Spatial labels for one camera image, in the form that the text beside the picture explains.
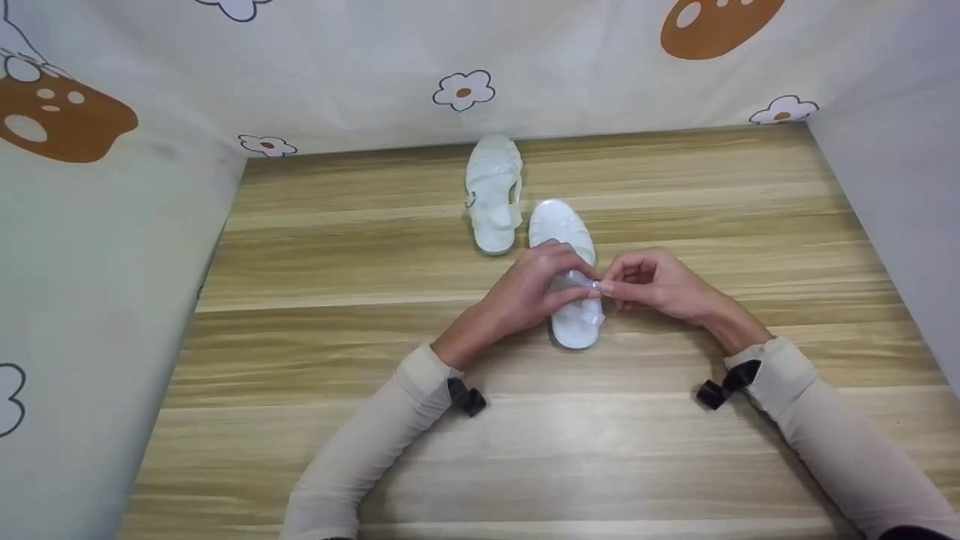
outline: forearm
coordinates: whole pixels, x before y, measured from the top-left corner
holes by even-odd
[[[710,299],[706,304],[710,308],[691,322],[713,334],[728,356],[774,338],[767,327],[733,298],[716,290],[709,295]]]
[[[948,501],[924,472],[866,415],[844,403],[785,338],[727,359],[760,369],[747,391],[780,427],[824,491],[868,538],[913,525],[960,538]]]
[[[462,375],[427,345],[407,356],[300,477],[280,538],[356,538],[361,500],[403,449],[450,407],[446,380]]]

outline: white jelly sandal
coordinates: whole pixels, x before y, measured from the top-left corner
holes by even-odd
[[[487,255],[503,255],[514,245],[520,217],[520,169],[516,145],[504,135],[487,135],[473,147],[467,164],[467,211],[473,238]],[[514,188],[513,201],[510,189]]]
[[[596,262],[596,249],[584,221],[577,212],[559,199],[543,201],[530,216],[530,247],[538,246],[550,238],[556,238],[573,246],[577,255],[592,265]],[[595,286],[594,282],[576,270],[571,270],[553,281],[555,290],[570,286]],[[561,307],[552,317],[550,326],[557,342],[567,349],[585,349],[600,337],[600,325],[604,321],[603,306],[599,298],[587,298]]]

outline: brown cartoon shape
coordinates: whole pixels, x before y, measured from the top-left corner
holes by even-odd
[[[680,0],[660,30],[660,45],[684,60],[721,57],[766,26],[784,0]]]
[[[138,124],[120,101],[33,59],[10,56],[0,72],[0,138],[51,160],[90,163]]]

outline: wooden table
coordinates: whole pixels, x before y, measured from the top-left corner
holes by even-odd
[[[960,405],[804,125],[521,143],[525,217],[565,199],[599,265],[660,245],[791,337],[960,503]],[[276,538],[317,449],[515,254],[472,245],[470,148],[252,160],[160,411],[121,538]],[[517,246],[525,246],[525,226]],[[545,327],[469,375],[367,498],[368,538],[851,534],[721,373],[701,331],[612,316],[592,349]]]

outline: cartoon flower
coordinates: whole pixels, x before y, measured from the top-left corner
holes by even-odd
[[[296,154],[297,148],[278,136],[238,135],[240,146],[270,158]]]
[[[795,95],[785,95],[770,102],[766,109],[754,112],[750,121],[754,124],[793,122],[803,120],[819,109],[820,106],[812,101],[800,101]]]
[[[273,0],[196,0],[205,6],[217,6],[224,15],[236,22],[250,22],[256,17],[257,4],[269,4]]]
[[[494,95],[496,90],[490,86],[490,72],[475,69],[467,75],[454,73],[440,79],[440,89],[433,93],[433,102],[463,112],[477,103],[487,103]]]
[[[27,382],[27,375],[16,364],[0,364],[0,437],[20,427],[26,412],[16,395]]]

